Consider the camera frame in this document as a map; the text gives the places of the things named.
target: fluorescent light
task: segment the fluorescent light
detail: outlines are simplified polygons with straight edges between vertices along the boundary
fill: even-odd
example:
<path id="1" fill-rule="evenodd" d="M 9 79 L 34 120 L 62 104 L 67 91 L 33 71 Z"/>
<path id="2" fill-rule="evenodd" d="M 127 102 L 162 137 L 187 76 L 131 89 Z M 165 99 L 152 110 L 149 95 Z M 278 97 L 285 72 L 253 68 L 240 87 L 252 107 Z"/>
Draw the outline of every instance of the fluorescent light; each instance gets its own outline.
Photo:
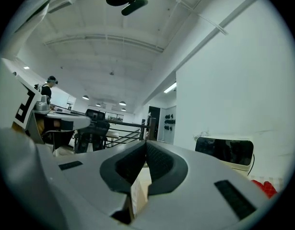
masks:
<path id="1" fill-rule="evenodd" d="M 171 90 L 173 90 L 174 88 L 176 88 L 177 87 L 177 83 L 174 83 L 171 87 L 169 87 L 166 91 L 165 91 L 165 93 L 169 93 Z"/>

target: red object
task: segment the red object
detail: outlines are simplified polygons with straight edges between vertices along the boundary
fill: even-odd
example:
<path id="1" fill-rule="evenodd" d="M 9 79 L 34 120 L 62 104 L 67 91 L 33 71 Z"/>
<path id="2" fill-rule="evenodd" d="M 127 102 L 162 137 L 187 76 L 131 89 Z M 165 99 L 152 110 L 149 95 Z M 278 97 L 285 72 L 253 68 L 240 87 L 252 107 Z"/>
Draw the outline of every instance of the red object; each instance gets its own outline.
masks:
<path id="1" fill-rule="evenodd" d="M 277 194 L 277 191 L 275 190 L 275 188 L 272 186 L 270 182 L 265 182 L 264 184 L 255 180 L 252 180 L 252 182 L 255 183 L 258 187 L 260 187 L 261 190 L 264 191 L 264 193 L 267 195 L 268 198 L 271 198 L 272 196 Z"/>

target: white cable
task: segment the white cable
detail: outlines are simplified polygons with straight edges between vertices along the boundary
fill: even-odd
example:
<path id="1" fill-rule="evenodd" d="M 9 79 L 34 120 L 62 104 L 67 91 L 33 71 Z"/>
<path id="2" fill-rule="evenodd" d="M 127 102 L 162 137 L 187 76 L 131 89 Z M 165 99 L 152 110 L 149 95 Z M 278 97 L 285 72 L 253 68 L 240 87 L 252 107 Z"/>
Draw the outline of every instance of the white cable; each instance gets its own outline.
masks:
<path id="1" fill-rule="evenodd" d="M 192 9 L 190 6 L 188 6 L 186 3 L 184 3 L 182 0 L 176 0 L 177 3 L 180 3 L 181 5 L 183 5 L 184 8 L 188 9 L 189 11 L 191 11 L 192 13 L 196 14 L 197 16 L 201 17 L 202 19 L 204 19 L 205 21 L 209 22 L 210 24 L 212 24 L 213 26 L 215 26 L 216 28 L 219 29 L 219 31 L 221 33 L 223 33 L 224 35 L 228 35 L 228 32 L 221 26 L 217 25 L 216 23 L 206 19 L 205 17 L 203 17 L 201 14 L 196 13 L 194 11 L 194 9 Z"/>

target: black shirt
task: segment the black shirt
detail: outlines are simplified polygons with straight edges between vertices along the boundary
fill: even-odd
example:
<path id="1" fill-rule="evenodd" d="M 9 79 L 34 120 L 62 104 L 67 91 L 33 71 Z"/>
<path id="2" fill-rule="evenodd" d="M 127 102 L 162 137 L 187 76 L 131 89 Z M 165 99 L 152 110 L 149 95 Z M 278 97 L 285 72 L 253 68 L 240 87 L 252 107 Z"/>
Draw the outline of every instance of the black shirt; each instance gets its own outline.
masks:
<path id="1" fill-rule="evenodd" d="M 48 86 L 43 86 L 41 94 L 47 95 L 49 98 L 51 98 L 51 89 Z"/>

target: desk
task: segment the desk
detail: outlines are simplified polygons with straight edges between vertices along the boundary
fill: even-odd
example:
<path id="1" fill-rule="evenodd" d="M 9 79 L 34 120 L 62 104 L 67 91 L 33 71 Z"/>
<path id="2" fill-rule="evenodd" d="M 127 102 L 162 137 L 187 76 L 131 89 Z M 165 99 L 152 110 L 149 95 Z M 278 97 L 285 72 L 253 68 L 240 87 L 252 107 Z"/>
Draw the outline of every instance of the desk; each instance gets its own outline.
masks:
<path id="1" fill-rule="evenodd" d="M 113 147 L 113 139 L 118 139 L 119 138 L 119 133 L 118 132 L 113 132 L 113 131 L 108 131 L 106 134 L 106 137 L 111 138 L 111 147 Z"/>

